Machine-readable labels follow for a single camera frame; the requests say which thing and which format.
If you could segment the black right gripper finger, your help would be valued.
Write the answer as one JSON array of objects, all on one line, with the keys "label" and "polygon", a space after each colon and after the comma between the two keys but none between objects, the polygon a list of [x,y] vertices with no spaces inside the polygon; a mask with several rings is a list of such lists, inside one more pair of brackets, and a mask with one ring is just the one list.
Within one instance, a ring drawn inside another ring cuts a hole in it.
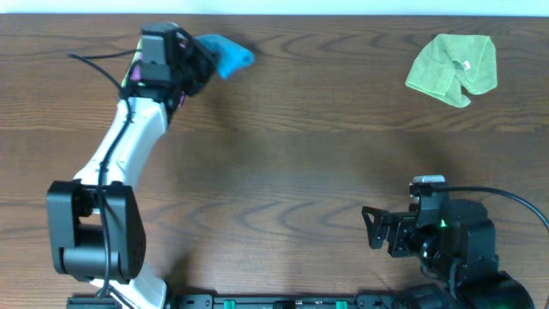
[{"label": "black right gripper finger", "polygon": [[386,234],[388,232],[392,216],[388,210],[364,206],[362,216],[368,234]]},{"label": "black right gripper finger", "polygon": [[370,224],[367,226],[368,242],[371,249],[381,249],[388,233],[384,225]]}]

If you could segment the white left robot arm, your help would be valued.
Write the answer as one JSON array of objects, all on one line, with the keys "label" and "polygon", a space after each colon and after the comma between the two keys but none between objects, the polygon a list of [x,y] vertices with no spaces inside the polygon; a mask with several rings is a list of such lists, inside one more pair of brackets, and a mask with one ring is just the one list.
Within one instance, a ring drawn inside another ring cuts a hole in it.
[{"label": "white left robot arm", "polygon": [[135,188],[184,100],[213,74],[251,65],[248,49],[218,34],[144,34],[122,81],[113,122],[88,163],[54,181],[46,208],[55,271],[97,289],[78,307],[172,308],[176,296],[146,264],[146,234]]}]

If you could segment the blue microfiber cloth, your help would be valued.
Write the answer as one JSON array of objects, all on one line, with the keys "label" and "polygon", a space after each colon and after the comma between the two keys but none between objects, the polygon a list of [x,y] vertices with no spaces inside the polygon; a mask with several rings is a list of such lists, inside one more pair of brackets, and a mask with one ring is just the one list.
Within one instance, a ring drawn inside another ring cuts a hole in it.
[{"label": "blue microfiber cloth", "polygon": [[223,80],[227,80],[235,72],[255,63],[255,55],[250,50],[222,35],[203,34],[197,39],[210,52],[219,57],[216,68]]}]

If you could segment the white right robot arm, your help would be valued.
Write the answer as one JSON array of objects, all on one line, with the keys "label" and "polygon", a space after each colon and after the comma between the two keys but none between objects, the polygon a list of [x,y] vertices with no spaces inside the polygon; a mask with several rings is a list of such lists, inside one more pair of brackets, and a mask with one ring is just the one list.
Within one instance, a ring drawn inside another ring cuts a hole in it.
[{"label": "white right robot arm", "polygon": [[527,309],[523,285],[499,270],[496,229],[486,208],[445,193],[421,197],[406,212],[362,208],[369,246],[388,247],[393,258],[415,256],[426,275],[444,284],[409,288],[394,308]]}]

